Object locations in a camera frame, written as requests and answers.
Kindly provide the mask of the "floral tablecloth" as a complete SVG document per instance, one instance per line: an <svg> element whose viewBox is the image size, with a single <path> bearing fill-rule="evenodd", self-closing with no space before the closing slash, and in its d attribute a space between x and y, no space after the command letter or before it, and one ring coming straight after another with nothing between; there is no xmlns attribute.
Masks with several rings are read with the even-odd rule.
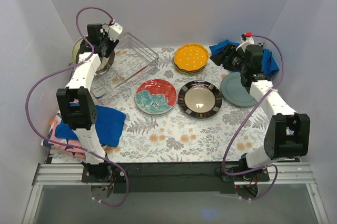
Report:
<svg viewBox="0 0 337 224"><path fill-rule="evenodd" d="M123 112L124 129L118 144L103 145L114 162L236 161L263 144L269 125L265 112L242 108L224 100L220 110L207 119L189 116L179 105L161 115L142 112L135 94L148 79L167 80L176 90L192 80L173 67L174 48L156 48L157 65L121 85L104 105Z"/></svg>

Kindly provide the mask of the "red blue floral plate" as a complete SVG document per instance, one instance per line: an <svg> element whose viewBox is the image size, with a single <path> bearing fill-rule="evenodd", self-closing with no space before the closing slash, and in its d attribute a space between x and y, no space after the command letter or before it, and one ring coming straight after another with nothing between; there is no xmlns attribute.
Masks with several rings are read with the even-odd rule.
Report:
<svg viewBox="0 0 337 224"><path fill-rule="evenodd" d="M138 108L150 115L170 111L177 102L175 87L163 79L150 79L142 83L135 93Z"/></svg>

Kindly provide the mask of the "brown rim beige plate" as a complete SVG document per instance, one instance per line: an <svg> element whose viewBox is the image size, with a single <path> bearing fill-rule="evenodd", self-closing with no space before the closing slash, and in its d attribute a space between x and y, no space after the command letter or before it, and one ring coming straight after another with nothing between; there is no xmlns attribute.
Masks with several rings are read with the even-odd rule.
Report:
<svg viewBox="0 0 337 224"><path fill-rule="evenodd" d="M115 51L113 50L109 57L103 57L100 66L98 67L96 74L101 75L107 72L112 66L115 59Z"/></svg>

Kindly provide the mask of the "pink polka dot plate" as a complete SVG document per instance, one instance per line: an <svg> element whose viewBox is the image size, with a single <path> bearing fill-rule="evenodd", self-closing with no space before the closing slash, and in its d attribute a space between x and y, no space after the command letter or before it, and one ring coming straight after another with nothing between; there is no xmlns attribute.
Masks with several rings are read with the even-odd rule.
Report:
<svg viewBox="0 0 337 224"><path fill-rule="evenodd" d="M181 69L181 70L183 70L183 71L197 71L197 70L199 70L199 69L197 69L197 70L184 70L184 69L182 69L182 68L179 68L179 69Z"/></svg>

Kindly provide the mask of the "green polka dot plate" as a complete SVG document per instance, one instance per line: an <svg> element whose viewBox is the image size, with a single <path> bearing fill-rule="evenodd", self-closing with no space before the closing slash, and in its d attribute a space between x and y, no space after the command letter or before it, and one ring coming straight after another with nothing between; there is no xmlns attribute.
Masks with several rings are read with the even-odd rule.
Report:
<svg viewBox="0 0 337 224"><path fill-rule="evenodd" d="M192 75L196 75L196 74L202 73L203 70L204 70L204 68L201 68L201 69L199 69L197 71L183 71L183 70L175 67L175 70L177 72L181 73L181 74L192 76Z"/></svg>

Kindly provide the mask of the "cream plate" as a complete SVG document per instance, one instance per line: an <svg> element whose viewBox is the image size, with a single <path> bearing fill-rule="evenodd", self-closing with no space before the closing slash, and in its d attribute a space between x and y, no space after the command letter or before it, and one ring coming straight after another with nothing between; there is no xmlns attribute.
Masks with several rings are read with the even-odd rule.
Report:
<svg viewBox="0 0 337 224"><path fill-rule="evenodd" d="M79 55L79 49L81 46L81 43L83 41L83 38L79 38L72 47L72 63L77 64L78 63L78 55Z"/></svg>

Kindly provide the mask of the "blue cloth at back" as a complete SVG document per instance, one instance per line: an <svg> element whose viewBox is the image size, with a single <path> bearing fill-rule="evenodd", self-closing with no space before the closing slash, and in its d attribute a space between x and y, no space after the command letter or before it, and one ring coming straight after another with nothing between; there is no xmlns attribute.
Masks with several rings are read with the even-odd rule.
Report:
<svg viewBox="0 0 337 224"><path fill-rule="evenodd" d="M217 63L214 56L220 53L228 44L239 46L240 43L232 42L228 39L216 44L209 46L211 51L210 60L217 66L220 66L221 63ZM263 59L262 59L262 72L268 74L269 76L274 76L279 72L279 67L272 56L272 52L268 49L263 49Z"/></svg>

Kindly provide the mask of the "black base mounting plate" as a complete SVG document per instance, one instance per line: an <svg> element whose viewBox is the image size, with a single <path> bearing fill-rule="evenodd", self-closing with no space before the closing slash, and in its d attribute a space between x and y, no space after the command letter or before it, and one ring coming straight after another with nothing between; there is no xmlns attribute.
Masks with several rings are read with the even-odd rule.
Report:
<svg viewBox="0 0 337 224"><path fill-rule="evenodd" d="M84 165L83 183L111 184L116 194L130 192L220 192L234 194L235 182L254 185L268 182L266 170L241 176L229 176L221 162L144 162L103 164L99 168Z"/></svg>

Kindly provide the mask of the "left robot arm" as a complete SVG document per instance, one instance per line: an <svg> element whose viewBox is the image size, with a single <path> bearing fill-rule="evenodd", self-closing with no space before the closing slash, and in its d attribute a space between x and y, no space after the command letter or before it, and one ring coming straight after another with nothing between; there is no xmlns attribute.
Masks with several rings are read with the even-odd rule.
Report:
<svg viewBox="0 0 337 224"><path fill-rule="evenodd" d="M105 151L95 128L98 115L90 89L101 64L114 60L114 49L122 31L122 26L114 22L108 24L107 28L102 24L89 24L87 36L75 44L78 66L66 87L58 89L56 93L63 123L70 127L82 148L86 149L85 167L88 174L101 182L111 178L112 169L103 160Z"/></svg>

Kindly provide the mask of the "blue folded towel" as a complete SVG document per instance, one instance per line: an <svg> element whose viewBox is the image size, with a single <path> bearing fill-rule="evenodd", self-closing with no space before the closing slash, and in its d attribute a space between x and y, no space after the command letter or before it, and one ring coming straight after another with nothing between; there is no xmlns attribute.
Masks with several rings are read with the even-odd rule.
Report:
<svg viewBox="0 0 337 224"><path fill-rule="evenodd" d="M96 105L97 121L95 128L101 145L117 147L123 132L126 115L113 108ZM55 128L55 137L74 140L80 143L76 134L63 121Z"/></svg>

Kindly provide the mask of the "grey-blue plate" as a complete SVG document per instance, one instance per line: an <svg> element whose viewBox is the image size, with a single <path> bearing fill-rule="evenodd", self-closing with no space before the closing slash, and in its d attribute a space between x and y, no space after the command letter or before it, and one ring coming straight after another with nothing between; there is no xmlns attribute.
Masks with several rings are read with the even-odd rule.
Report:
<svg viewBox="0 0 337 224"><path fill-rule="evenodd" d="M238 107L253 107L257 104L241 84L241 75L233 72L226 75L221 81L221 93L231 104Z"/></svg>

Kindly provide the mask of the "aluminium frame rail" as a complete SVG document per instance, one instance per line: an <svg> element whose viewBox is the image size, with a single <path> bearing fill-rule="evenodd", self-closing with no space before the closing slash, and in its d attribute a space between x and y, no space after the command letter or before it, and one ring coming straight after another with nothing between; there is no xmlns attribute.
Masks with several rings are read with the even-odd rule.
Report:
<svg viewBox="0 0 337 224"><path fill-rule="evenodd" d="M310 164L306 162L278 162L275 164L278 169L276 184L305 184L310 195L318 223L328 223L321 201L318 185L311 170ZM32 196L39 194L43 185L105 185L104 182L83 182L86 176L84 167L81 164L39 164L33 179Z"/></svg>

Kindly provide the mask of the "yellow polka dot plate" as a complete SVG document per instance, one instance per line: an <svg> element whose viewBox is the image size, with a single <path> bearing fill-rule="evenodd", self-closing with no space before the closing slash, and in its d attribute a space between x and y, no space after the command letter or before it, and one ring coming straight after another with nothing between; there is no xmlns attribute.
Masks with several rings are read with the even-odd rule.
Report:
<svg viewBox="0 0 337 224"><path fill-rule="evenodd" d="M178 48L174 54L173 62L184 70L197 70L206 66L209 53L200 44L185 44Z"/></svg>

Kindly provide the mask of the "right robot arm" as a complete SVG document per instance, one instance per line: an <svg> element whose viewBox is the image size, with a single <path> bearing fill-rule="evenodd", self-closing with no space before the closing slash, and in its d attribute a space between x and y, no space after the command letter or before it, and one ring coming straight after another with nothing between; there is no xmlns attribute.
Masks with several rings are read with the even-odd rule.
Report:
<svg viewBox="0 0 337 224"><path fill-rule="evenodd" d="M299 114L279 95L268 74L262 70L263 48L247 45L245 49L228 44L210 59L218 66L240 73L241 84L257 100L269 119L263 146L241 156L236 167L222 170L227 176L253 179L270 164L288 158L306 156L309 150L310 118Z"/></svg>

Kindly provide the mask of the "black checkered rim plate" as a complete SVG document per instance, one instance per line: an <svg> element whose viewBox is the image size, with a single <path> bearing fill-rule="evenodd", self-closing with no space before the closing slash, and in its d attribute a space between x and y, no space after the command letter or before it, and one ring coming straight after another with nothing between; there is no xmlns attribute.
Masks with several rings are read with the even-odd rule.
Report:
<svg viewBox="0 0 337 224"><path fill-rule="evenodd" d="M221 92L215 85L203 80L194 80L181 87L177 101L189 116L206 119L220 111L222 100Z"/></svg>

